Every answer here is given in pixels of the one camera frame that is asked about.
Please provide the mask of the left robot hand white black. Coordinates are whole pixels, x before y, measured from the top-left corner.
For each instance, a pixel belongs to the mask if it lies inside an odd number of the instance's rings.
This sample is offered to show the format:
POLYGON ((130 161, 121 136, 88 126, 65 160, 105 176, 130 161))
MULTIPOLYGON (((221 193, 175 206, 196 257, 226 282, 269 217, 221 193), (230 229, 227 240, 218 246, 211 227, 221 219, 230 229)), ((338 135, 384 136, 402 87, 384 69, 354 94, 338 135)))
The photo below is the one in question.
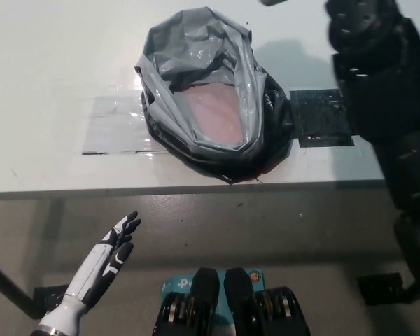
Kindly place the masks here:
POLYGON ((134 211, 118 221, 94 245, 69 284, 61 303, 48 312, 32 335, 78 335, 80 322, 109 289, 134 245, 132 234, 140 225, 134 211))

